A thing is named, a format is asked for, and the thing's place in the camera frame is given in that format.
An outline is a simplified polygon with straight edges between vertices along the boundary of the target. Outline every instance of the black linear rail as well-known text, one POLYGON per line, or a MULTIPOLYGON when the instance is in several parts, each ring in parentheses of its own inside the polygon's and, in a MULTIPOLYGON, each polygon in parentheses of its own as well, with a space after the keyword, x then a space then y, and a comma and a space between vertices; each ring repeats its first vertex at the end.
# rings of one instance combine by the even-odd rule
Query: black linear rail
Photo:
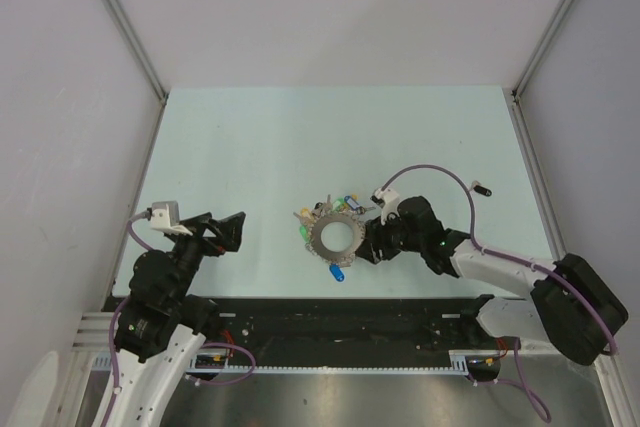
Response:
MULTIPOLYGON (((473 314, 476 299, 211 300, 224 328, 258 365, 449 367, 449 350, 496 349, 475 317, 464 315, 473 314)), ((119 301, 110 298, 104 310, 119 301)), ((231 363, 246 365, 246 359, 237 354, 231 363)))

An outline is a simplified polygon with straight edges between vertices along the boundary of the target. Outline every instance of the white wall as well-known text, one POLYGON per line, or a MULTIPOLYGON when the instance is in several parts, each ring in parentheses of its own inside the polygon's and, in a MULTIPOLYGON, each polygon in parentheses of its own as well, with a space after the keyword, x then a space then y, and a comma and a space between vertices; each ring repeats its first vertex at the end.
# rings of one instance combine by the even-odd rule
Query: white wall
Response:
POLYGON ((567 247, 628 308, 640 394, 640 0, 578 0, 523 97, 567 247))
POLYGON ((0 5, 4 425, 35 363, 64 364, 100 308, 159 105, 100 0, 0 5))
POLYGON ((173 87, 512 87, 559 0, 122 0, 173 87))

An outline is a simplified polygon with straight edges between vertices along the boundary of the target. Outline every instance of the wire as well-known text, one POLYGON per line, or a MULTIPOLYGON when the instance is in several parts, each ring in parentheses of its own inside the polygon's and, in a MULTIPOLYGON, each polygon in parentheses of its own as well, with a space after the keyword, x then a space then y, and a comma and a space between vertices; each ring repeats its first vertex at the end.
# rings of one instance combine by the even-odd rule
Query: wire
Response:
POLYGON ((538 394, 532 391, 531 388, 529 387, 529 384, 527 383, 527 379, 524 376, 524 370, 522 369, 522 362, 520 360, 519 350, 520 350, 520 339, 516 339, 516 343, 513 349, 513 357, 516 362, 516 371, 518 372, 518 377, 520 377, 520 383, 510 379, 477 381, 473 378, 471 374, 469 374, 467 378, 473 382, 474 386, 476 385, 510 385, 511 387, 515 387, 516 389, 522 390, 526 394, 527 398, 529 399, 529 402, 531 403, 533 410, 535 410, 536 414, 538 414, 538 417, 540 417, 540 419, 542 419, 542 421, 545 424, 550 424, 551 412, 549 411, 549 408, 546 406, 543 400, 538 396, 538 394))
POLYGON ((595 322, 598 324, 598 327, 600 327, 600 329, 602 330, 604 336, 607 338, 607 342, 609 343, 609 350, 611 351, 611 353, 612 354, 617 354, 618 353, 618 344, 616 343, 615 339, 613 338, 613 334, 611 334, 611 331, 607 327, 607 324, 605 324, 604 320, 602 320, 602 317, 600 317, 600 315, 598 315, 598 312, 596 312, 596 310, 589 303, 589 301, 585 298, 585 296, 582 295, 578 291, 578 289, 576 289, 573 285, 571 285, 571 283, 569 283, 565 278, 563 278, 562 276, 556 274, 555 272, 547 269, 546 267, 543 267, 543 266, 538 265, 536 263, 532 263, 530 260, 522 259, 522 258, 517 257, 515 255, 511 255, 511 254, 507 254, 507 253, 504 253, 504 252, 500 252, 498 250, 489 249, 487 247, 483 247, 482 245, 480 245, 480 243, 476 239, 476 232, 475 232, 476 231, 476 206, 475 206, 475 203, 473 201, 473 197, 471 197, 471 193, 467 190, 467 186, 465 185, 465 183, 456 174, 454 174, 453 172, 451 172, 448 169, 445 169, 444 167, 440 167, 439 165, 431 165, 431 164, 411 165, 409 167, 405 167, 401 171, 399 171, 396 174, 394 174, 382 186, 382 190, 386 190, 389 187, 389 185, 391 185, 391 183, 394 180, 396 180, 398 177, 400 177, 402 174, 404 174, 406 172, 409 172, 411 170, 417 170, 417 169, 437 170, 439 172, 447 174, 449 177, 451 177, 453 180, 455 180, 458 183, 458 185, 462 188, 462 190, 464 191, 465 195, 467 196, 467 200, 469 201, 469 207, 471 209, 471 222, 470 222, 471 225, 469 227, 469 236, 471 238, 470 239, 471 243, 473 244, 473 246, 477 250, 479 250, 483 254, 491 255, 492 257, 497 257, 499 259, 508 260, 508 261, 511 261, 511 262, 515 262, 516 264, 522 265, 524 267, 532 268, 534 270, 542 272, 543 274, 547 275, 548 277, 551 277, 553 280, 558 282, 560 285, 562 285, 562 287, 564 287, 566 290, 568 290, 582 304, 582 306, 587 310, 587 312, 589 312, 591 317, 593 317, 593 320, 595 320, 595 322))
POLYGON ((498 357, 498 358, 499 359, 504 359, 507 356, 507 354, 509 353, 509 347, 507 346, 507 343, 502 339, 496 339, 496 342, 498 344, 498 348, 500 350, 504 351, 504 353, 500 354, 500 357, 498 357))
MULTIPOLYGON (((227 339, 228 343, 233 344, 233 345, 236 344, 235 341, 233 340, 233 337, 231 336, 231 332, 229 332, 227 329, 224 329, 222 331, 222 335, 223 335, 223 337, 225 339, 227 339)), ((232 358, 233 357, 233 353, 234 353, 233 350, 227 349, 227 357, 232 358)))
POLYGON ((193 380, 196 383, 196 385, 198 385, 198 384, 205 384, 205 385, 232 385, 232 384, 237 384, 238 382, 242 382, 243 380, 245 380, 248 377, 250 377, 253 374, 253 371, 256 370, 256 366, 257 366, 256 358, 253 356, 253 354, 251 352, 249 352, 244 347, 241 347, 241 346, 236 345, 236 344, 229 344, 229 343, 226 343, 226 342, 208 342, 208 343, 204 344, 201 348, 202 349, 223 348, 223 349, 237 350, 238 352, 242 352, 244 355, 247 356, 247 358, 251 362, 251 367, 249 367, 249 370, 247 372, 245 372, 244 374, 242 374, 237 379, 225 380, 223 382, 215 382, 213 380, 203 380, 203 379, 198 379, 198 378, 193 378, 191 376, 187 376, 187 378, 193 380))
POLYGON ((133 230, 133 223, 137 222, 138 220, 142 220, 142 219, 149 220, 150 216, 151 216, 151 214, 149 213, 149 211, 148 210, 144 210, 144 211, 140 212, 139 214, 134 215, 129 220, 127 220, 127 232, 129 233, 131 238, 136 241, 136 243, 138 245, 140 245, 141 247, 143 247, 146 250, 153 250, 153 247, 151 247, 149 244, 147 244, 144 240, 142 240, 138 236, 138 234, 136 234, 136 231, 133 230))
POLYGON ((113 411, 113 407, 116 403, 116 396, 120 390, 120 366, 118 365, 118 355, 116 354, 114 338, 118 315, 120 315, 120 312, 122 312, 122 309, 124 309, 128 302, 129 297, 125 297, 124 300, 120 302, 120 305, 116 307, 116 310, 111 317, 111 321, 109 322, 109 357, 111 357, 111 368, 113 373, 113 390, 111 392, 109 404, 107 405, 107 410, 105 411, 102 422, 100 423, 100 427, 105 427, 109 422, 109 417, 111 417, 111 412, 113 411))
MULTIPOLYGON (((412 170, 417 170, 417 169, 429 169, 429 170, 437 170, 438 172, 442 172, 443 174, 446 174, 449 177, 451 177, 453 180, 455 180, 456 183, 462 188, 462 190, 464 191, 465 195, 467 196, 467 201, 469 202, 469 208, 471 210, 471 221, 470 221, 470 227, 469 227, 469 237, 470 237, 472 245, 477 250, 479 250, 483 255, 484 254, 488 254, 488 255, 491 255, 493 257, 497 257, 499 259, 504 259, 504 260, 508 260, 508 261, 511 261, 511 262, 515 262, 516 264, 531 268, 533 270, 537 270, 538 272, 542 272, 543 274, 547 275, 548 277, 551 277, 553 280, 558 282, 562 287, 564 287, 566 290, 568 290, 576 299, 578 299, 578 301, 583 305, 583 307, 587 310, 587 312, 589 312, 591 317, 593 317, 595 322, 598 324, 598 326, 602 330, 604 336, 607 338, 607 342, 609 343, 609 350, 610 350, 611 354, 614 355, 614 354, 618 353, 618 344, 616 343, 615 339, 613 338, 613 334, 611 334, 611 331, 607 327, 607 324, 605 324, 605 322, 602 320, 600 315, 598 315, 598 312, 596 312, 596 310, 589 303, 589 301, 584 297, 584 295, 582 295, 578 291, 578 289, 576 289, 573 285, 571 285, 571 283, 569 283, 566 279, 564 279, 562 276, 556 274, 555 272, 547 269, 546 267, 543 267, 543 266, 538 265, 536 263, 532 263, 529 260, 522 259, 522 258, 517 257, 515 255, 511 255, 511 254, 507 254, 507 253, 504 253, 504 252, 500 252, 498 250, 489 249, 487 247, 483 247, 482 245, 480 245, 480 243, 476 239, 476 232, 475 232, 476 231, 476 206, 475 206, 475 203, 473 201, 473 197, 471 196, 471 193, 469 192, 469 189, 467 188, 465 183, 462 181, 462 179, 460 179, 460 177, 458 177, 452 171, 450 171, 448 169, 445 169, 444 167, 440 167, 439 165, 433 165, 433 164, 411 165, 411 166, 405 167, 404 169, 402 169, 399 172, 395 173, 382 186, 382 190, 388 189, 389 186, 393 183, 393 181, 395 181, 401 175, 403 175, 403 174, 405 174, 407 172, 410 172, 412 170)), ((516 368, 518 370, 518 376, 520 377, 520 384, 518 384, 517 382, 515 382, 513 380, 508 380, 508 379, 504 379, 504 380, 500 379, 500 380, 496 380, 496 381, 490 382, 490 383, 492 383, 492 384, 500 383, 500 384, 511 385, 511 386, 516 387, 516 388, 518 388, 520 390, 523 390, 524 393, 527 395, 527 398, 529 399, 529 402, 531 403, 533 409, 538 414, 538 416, 540 416, 540 418, 544 422, 549 423, 549 422, 551 422, 551 413, 549 412, 549 409, 544 404, 542 399, 540 399, 540 397, 538 397, 538 395, 535 392, 533 392, 531 390, 531 388, 529 387, 529 385, 527 384, 527 380, 526 380, 526 378, 524 376, 524 372, 522 370, 522 365, 520 363, 520 357, 519 357, 519 354, 518 354, 519 348, 520 348, 520 339, 517 339, 516 346, 515 346, 515 349, 514 349, 514 358, 515 358, 515 361, 516 361, 516 368)))

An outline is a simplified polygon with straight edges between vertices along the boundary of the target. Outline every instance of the green component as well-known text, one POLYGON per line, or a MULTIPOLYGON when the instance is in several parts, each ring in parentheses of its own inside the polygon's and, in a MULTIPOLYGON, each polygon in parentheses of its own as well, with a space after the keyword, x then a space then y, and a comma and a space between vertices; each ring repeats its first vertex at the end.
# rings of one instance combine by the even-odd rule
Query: green component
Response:
POLYGON ((333 205, 332 205, 333 210, 335 212, 338 212, 340 210, 340 207, 342 207, 342 204, 344 204, 344 199, 343 198, 334 200, 333 201, 333 205))
POLYGON ((300 235, 305 242, 309 242, 309 232, 307 232, 307 228, 304 225, 300 226, 300 235))

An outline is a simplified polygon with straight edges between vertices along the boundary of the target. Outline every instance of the metal frame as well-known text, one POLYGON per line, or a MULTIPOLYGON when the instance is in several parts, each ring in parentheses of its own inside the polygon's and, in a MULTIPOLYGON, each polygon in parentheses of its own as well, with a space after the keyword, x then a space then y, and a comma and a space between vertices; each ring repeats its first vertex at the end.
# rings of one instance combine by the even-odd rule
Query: metal frame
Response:
POLYGON ((129 16, 127 16, 127 13, 122 7, 120 0, 102 0, 102 2, 120 31, 120 34, 122 34, 122 40, 127 44, 127 47, 142 69, 151 90, 153 90, 160 104, 164 106, 167 102, 167 91, 162 86, 160 77, 158 77, 151 60, 149 60, 149 56, 129 20, 129 16))
POLYGON ((536 48, 533 50, 533 54, 531 54, 531 57, 529 57, 527 65, 513 89, 516 98, 522 96, 522 93, 527 88, 531 77, 542 62, 542 59, 544 58, 546 52, 549 50, 553 39, 560 30, 560 27, 564 23, 564 20, 566 19, 569 10, 571 9, 575 1, 576 0, 560 0, 560 3, 556 7, 556 10, 553 12, 551 20, 547 24, 542 37, 538 41, 536 48))

